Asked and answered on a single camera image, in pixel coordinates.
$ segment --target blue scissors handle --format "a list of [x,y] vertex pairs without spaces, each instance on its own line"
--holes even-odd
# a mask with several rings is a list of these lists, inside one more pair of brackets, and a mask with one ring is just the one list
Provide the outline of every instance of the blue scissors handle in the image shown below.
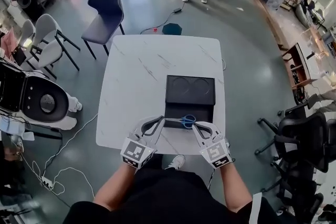
[[196,122],[196,118],[194,115],[191,114],[188,114],[181,118],[181,123],[186,129],[191,129],[194,122]]

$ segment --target black shirt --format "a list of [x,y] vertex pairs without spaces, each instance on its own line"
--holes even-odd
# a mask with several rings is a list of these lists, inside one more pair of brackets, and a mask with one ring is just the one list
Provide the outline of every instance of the black shirt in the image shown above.
[[[217,202],[202,179],[194,173],[174,169],[142,169],[118,210],[82,201],[74,204],[69,223],[248,223],[252,202],[238,213]],[[258,224],[279,223],[278,217],[262,199]]]

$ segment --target gray pants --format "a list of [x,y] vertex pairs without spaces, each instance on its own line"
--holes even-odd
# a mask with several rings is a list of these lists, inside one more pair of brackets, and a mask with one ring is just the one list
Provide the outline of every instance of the gray pants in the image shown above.
[[324,100],[332,100],[333,102],[329,105],[323,106],[317,111],[321,111],[322,113],[325,112],[336,112],[336,89],[332,89],[324,94],[318,95],[318,101],[324,101]]

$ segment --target white stripe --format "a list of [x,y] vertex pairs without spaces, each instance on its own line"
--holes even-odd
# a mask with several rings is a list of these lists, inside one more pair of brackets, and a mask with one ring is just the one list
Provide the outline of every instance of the white stripe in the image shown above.
[[258,216],[259,216],[262,196],[263,196],[262,193],[257,193],[253,195],[251,215],[250,215],[250,220],[248,222],[249,224],[258,223]]

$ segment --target dark blue chair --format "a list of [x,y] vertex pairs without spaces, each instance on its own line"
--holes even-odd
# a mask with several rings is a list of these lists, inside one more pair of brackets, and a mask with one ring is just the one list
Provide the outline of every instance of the dark blue chair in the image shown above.
[[120,27],[122,34],[125,35],[121,26],[121,22],[124,19],[124,12],[122,10],[121,0],[89,0],[88,4],[98,11],[98,15],[89,28],[83,33],[82,39],[92,56],[96,59],[88,42],[103,45],[106,54],[109,55],[106,43],[112,37],[116,29]]

